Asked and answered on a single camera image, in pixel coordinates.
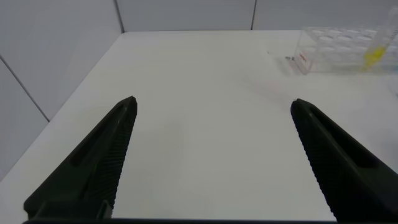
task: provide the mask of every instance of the wall seam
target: wall seam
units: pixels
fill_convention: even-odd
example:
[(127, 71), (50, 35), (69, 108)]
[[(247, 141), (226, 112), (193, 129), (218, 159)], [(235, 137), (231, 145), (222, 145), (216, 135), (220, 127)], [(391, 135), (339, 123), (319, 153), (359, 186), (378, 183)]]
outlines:
[(22, 84), (22, 82), (19, 80), (17, 75), (14, 73), (14, 71), (11, 69), (11, 67), (8, 65), (6, 60), (0, 55), (0, 60), (5, 64), (7, 69), (11, 72), (12, 76), (17, 80), (18, 84), (22, 87), (22, 89), (25, 91), (26, 95), (32, 100), (33, 104), (36, 106), (36, 108), (40, 111), (40, 113), (43, 115), (43, 117), (47, 120), (47, 122), (50, 122), (48, 117), (45, 115), (45, 113), (42, 111), (42, 109), (39, 107), (39, 105), (36, 103), (36, 101), (33, 99), (32, 95), (27, 91), (26, 87)]
[(251, 18), (251, 27), (250, 27), (250, 30), (253, 30), (254, 16), (256, 16), (256, 7), (257, 7), (257, 0), (254, 1), (253, 17)]

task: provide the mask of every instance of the white wall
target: white wall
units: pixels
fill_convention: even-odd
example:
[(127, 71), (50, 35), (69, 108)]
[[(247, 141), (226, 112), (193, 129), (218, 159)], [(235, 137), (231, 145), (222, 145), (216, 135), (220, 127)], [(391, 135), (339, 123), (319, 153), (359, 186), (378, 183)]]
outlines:
[(46, 125), (44, 116), (0, 60), (0, 180)]
[(126, 31), (250, 30), (255, 0), (118, 0)]
[(381, 25), (397, 0), (257, 0), (254, 30)]
[(0, 1), (0, 54), (50, 119), (120, 33), (112, 0)]

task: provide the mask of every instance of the transparent plastic container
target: transparent plastic container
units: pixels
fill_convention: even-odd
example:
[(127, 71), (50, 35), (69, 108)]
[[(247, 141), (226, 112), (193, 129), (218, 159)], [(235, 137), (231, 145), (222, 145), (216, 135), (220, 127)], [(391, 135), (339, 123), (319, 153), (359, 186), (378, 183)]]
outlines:
[(294, 60), (302, 73), (309, 72), (398, 72), (398, 39), (386, 46), (384, 55), (364, 69), (365, 54), (374, 45), (382, 27), (305, 27)]

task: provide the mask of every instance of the white table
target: white table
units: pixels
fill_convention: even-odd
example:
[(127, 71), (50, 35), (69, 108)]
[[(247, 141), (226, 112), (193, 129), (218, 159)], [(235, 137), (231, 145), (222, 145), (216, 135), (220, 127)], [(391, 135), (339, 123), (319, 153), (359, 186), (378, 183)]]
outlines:
[(113, 217), (334, 220), (290, 115), (310, 101), (398, 170), (396, 97), (383, 77), (297, 75), (298, 31), (126, 33), (0, 182), (0, 217), (101, 118), (133, 95), (138, 115)]

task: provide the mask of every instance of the yellow object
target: yellow object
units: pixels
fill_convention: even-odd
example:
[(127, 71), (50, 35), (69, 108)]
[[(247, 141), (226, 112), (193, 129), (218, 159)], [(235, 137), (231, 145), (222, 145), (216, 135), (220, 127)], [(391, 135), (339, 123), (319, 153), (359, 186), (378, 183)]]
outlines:
[(367, 71), (374, 64), (378, 63), (386, 52), (386, 47), (377, 47), (374, 50), (368, 50), (364, 56), (364, 67), (363, 70)]

